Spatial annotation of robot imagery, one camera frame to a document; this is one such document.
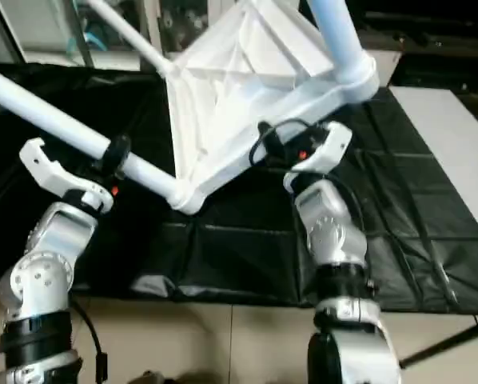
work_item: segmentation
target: metal table leg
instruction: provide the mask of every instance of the metal table leg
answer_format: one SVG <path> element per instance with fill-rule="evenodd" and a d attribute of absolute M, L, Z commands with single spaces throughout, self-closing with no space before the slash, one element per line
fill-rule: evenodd
<path fill-rule="evenodd" d="M 420 352 L 416 352 L 407 358 L 403 358 L 399 361 L 400 368 L 405 370 L 409 366 L 413 366 L 418 362 L 422 362 L 428 358 L 441 354 L 446 350 L 450 350 L 466 342 L 470 342 L 475 338 L 478 338 L 478 324 L 475 324 L 474 326 L 467 328 L 466 330 L 459 332 L 450 338 L 446 338 L 434 346 L 430 346 L 425 350 L 421 350 Z"/>

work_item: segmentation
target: white cylinder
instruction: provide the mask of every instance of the white cylinder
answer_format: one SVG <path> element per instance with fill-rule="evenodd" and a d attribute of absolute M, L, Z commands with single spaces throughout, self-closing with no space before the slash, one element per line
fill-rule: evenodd
<path fill-rule="evenodd" d="M 51 106 L 1 74 L 0 105 L 91 158 L 100 159 L 110 144 L 110 140 L 105 136 Z M 173 196 L 181 192 L 177 190 L 179 185 L 176 178 L 135 154 L 129 155 L 124 163 L 123 171 L 131 180 L 160 194 L 163 198 L 173 199 Z"/>
<path fill-rule="evenodd" d="M 360 81 L 370 61 L 361 48 L 345 0 L 309 0 L 309 5 L 332 55 L 337 80 L 348 84 Z"/>
<path fill-rule="evenodd" d="M 129 42 L 150 64 L 156 67 L 157 72 L 165 77 L 175 67 L 162 54 L 147 42 L 122 16 L 120 16 L 104 0 L 86 0 L 88 5 L 108 22 L 125 40 Z"/>

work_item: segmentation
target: white frame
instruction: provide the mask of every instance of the white frame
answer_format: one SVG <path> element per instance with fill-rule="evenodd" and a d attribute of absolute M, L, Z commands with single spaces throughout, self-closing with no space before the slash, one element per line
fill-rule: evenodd
<path fill-rule="evenodd" d="M 177 67 L 152 47 L 105 0 L 88 0 L 88 3 L 153 64 L 161 76 L 177 76 Z M 312 94 L 303 94 L 303 98 L 293 98 L 290 105 L 279 106 L 278 109 L 282 109 L 281 114 L 271 116 L 274 119 L 286 117 L 292 110 L 293 114 L 302 114 L 302 118 L 308 122 L 315 122 L 347 102 L 360 102 L 372 97 L 379 85 L 375 61 L 361 49 L 345 1 L 313 0 L 310 5 L 334 62 L 333 75 L 337 81 L 336 88 L 330 89 L 332 92 L 327 92 L 317 99 Z M 101 158 L 110 143 L 108 138 L 2 75 L 0 75 L 0 105 L 92 158 Z M 285 132 L 282 141 L 289 140 L 299 132 L 301 128 Z M 241 148 L 247 150 L 247 145 L 247 142 L 243 142 Z M 264 153 L 263 148 L 260 148 L 256 160 Z M 177 179 L 135 154 L 130 154 L 126 159 L 123 171 L 130 179 L 160 194 L 175 210 L 194 214 L 200 210 L 207 194 L 248 168 L 244 161 L 225 163 L 227 165 L 224 169 L 217 170 L 210 176 L 211 179 L 205 180 L 207 187 L 204 188 L 192 184 L 188 179 Z"/>

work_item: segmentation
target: white plastic structure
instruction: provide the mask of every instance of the white plastic structure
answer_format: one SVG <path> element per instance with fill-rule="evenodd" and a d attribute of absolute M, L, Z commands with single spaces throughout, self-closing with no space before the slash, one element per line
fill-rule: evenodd
<path fill-rule="evenodd" d="M 96 182 L 78 178 L 67 172 L 59 162 L 51 162 L 42 150 L 44 141 L 32 138 L 24 144 L 19 157 L 37 184 L 51 194 L 63 198 L 69 190 L 84 190 L 82 201 L 103 214 L 113 206 L 113 196 Z"/>
<path fill-rule="evenodd" d="M 344 0 L 309 2 L 322 36 L 284 0 L 240 0 L 174 62 L 105 0 L 87 1 L 166 80 L 177 178 L 134 154 L 124 173 L 187 214 L 250 167 L 259 121 L 313 124 L 379 86 Z M 93 158 L 110 142 L 1 75 L 0 104 Z M 287 142 L 303 129 L 288 123 L 278 134 Z M 260 146 L 254 160 L 264 156 Z"/>

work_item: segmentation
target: white plastic part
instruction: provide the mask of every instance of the white plastic part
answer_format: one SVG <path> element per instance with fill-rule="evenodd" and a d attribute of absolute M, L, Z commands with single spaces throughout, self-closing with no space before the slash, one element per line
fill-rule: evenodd
<path fill-rule="evenodd" d="M 59 162 L 51 162 L 42 147 L 44 141 L 41 138 L 28 140 L 19 152 L 22 164 L 33 176 L 37 184 L 62 198 L 68 190 L 84 190 L 82 200 L 95 210 L 101 208 L 105 214 L 113 206 L 113 196 L 102 186 L 95 182 L 78 178 L 67 172 Z"/>
<path fill-rule="evenodd" d="M 368 54 L 360 40 L 343 1 L 309 0 L 309 6 L 335 63 L 335 78 L 354 84 L 369 76 Z"/>
<path fill-rule="evenodd" d="M 179 72 L 166 81 L 178 178 L 207 196 L 250 167 L 259 121 L 313 124 L 376 93 L 376 62 L 344 1 L 313 5 L 326 42 L 284 1 L 241 0 L 175 60 Z M 303 129 L 277 132 L 287 142 Z M 255 160 L 264 155 L 260 146 Z"/>
<path fill-rule="evenodd" d="M 312 156 L 298 162 L 293 170 L 311 170 L 320 174 L 327 174 L 341 162 L 353 133 L 347 126 L 339 122 L 330 122 L 323 129 L 328 130 L 326 141 L 316 149 Z M 284 176 L 284 188 L 289 193 L 293 192 L 291 183 L 296 176 L 296 173 L 287 173 Z"/>

